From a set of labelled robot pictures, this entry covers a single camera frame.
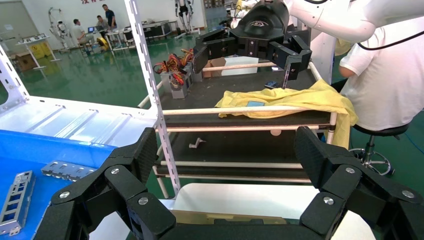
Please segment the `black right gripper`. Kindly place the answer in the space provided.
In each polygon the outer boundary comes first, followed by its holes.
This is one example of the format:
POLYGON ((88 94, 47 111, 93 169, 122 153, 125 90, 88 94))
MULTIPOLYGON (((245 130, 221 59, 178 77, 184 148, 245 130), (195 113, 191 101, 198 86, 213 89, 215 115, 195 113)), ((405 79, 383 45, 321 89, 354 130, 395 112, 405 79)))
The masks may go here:
POLYGON ((284 41, 290 14, 281 0, 261 0, 226 32, 217 29, 198 36, 193 48, 192 69, 200 73, 209 60, 231 55, 268 59, 284 71, 279 87, 296 80, 307 69, 312 50, 299 35, 284 41))

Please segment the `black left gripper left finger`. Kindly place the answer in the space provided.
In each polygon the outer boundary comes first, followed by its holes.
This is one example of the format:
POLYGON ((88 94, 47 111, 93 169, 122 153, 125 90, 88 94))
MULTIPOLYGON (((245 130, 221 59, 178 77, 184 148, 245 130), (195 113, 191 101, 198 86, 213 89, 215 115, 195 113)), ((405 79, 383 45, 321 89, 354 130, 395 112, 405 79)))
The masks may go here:
POLYGON ((51 197, 35 239, 87 240, 111 213, 118 213, 137 239, 162 239, 177 221, 146 186, 157 150, 151 127, 135 143, 115 148, 99 169, 51 197))

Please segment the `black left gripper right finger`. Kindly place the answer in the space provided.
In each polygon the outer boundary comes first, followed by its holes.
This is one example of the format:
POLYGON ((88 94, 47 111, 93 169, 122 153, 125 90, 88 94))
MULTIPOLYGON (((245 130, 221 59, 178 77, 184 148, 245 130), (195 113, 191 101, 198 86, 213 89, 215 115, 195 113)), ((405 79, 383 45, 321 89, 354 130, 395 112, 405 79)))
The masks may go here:
POLYGON ((347 212, 359 215, 384 240, 424 237, 424 199, 362 166, 348 150, 321 142, 306 126, 296 130, 296 158, 318 189, 301 214, 299 240, 329 240, 347 212))

